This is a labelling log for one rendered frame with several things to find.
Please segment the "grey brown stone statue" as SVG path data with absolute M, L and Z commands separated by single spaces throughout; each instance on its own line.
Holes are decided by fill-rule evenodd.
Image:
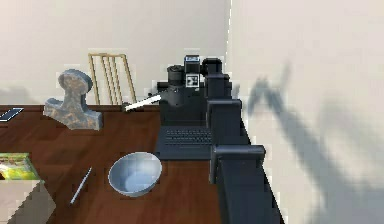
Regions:
M 58 77 L 64 89 L 62 101 L 49 98 L 44 105 L 43 114 L 70 130 L 97 130 L 103 127 L 102 113 L 90 110 L 86 104 L 86 94 L 91 90 L 91 78 L 76 69 L 68 69 Z

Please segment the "brown wooden table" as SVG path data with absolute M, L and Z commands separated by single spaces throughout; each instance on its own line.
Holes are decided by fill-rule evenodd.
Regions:
M 216 187 L 208 183 L 207 161 L 165 161 L 159 182 L 138 198 L 123 196 L 108 183 L 120 157 L 155 148 L 160 126 L 156 106 L 130 114 L 98 106 L 100 131 L 70 130 L 26 106 L 0 122 L 0 152 L 28 152 L 56 203 L 47 224 L 220 224 Z M 92 167 L 75 203 L 70 200 Z

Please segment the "beige box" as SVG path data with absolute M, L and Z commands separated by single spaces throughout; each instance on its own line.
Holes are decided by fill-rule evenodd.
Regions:
M 47 224 L 55 208 L 42 180 L 0 181 L 0 224 Z

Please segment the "grey blue bowl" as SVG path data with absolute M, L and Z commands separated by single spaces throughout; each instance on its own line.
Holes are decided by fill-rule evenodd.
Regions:
M 148 152 L 134 152 L 118 159 L 110 168 L 108 181 L 118 193 L 140 197 L 149 193 L 158 182 L 162 164 Z

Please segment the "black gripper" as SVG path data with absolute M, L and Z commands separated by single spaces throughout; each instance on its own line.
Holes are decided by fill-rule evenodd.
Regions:
M 167 102 L 172 107 L 181 107 L 184 105 L 185 98 L 185 73 L 182 65 L 172 65 L 167 68 L 168 87 L 160 91 L 159 94 L 148 97 L 133 104 L 123 105 L 123 111 L 128 112 L 145 105 L 158 102 L 160 100 Z

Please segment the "green yellow book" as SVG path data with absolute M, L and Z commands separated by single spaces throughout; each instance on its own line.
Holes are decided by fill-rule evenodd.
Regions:
M 0 174 L 5 180 L 39 180 L 28 153 L 0 153 Z

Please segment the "dark grey laptop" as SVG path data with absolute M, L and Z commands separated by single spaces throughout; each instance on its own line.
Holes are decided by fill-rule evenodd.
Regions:
M 161 160 L 210 159 L 211 132 L 203 97 L 188 97 L 181 107 L 161 101 L 160 121 L 155 154 Z

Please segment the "grey pen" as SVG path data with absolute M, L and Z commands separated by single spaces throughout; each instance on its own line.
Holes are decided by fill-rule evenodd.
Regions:
M 78 188 L 76 189 L 76 191 L 75 191 L 73 197 L 71 198 L 71 200 L 70 200 L 70 202 L 69 202 L 70 205 L 73 205 L 73 204 L 75 203 L 77 197 L 79 196 L 79 194 L 80 194 L 82 188 L 84 187 L 85 182 L 87 181 L 87 179 L 88 179 L 88 177 L 89 177 L 89 175 L 90 175 L 91 172 L 92 172 L 92 167 L 89 167 L 89 169 L 87 170 L 86 174 L 85 174 L 84 177 L 82 178 L 82 180 L 81 180 L 81 182 L 80 182 Z

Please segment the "dark flat phone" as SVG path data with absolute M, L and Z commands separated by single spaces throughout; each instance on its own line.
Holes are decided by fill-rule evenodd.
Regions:
M 2 115 L 0 115 L 0 122 L 8 122 L 22 111 L 23 108 L 11 108 Z

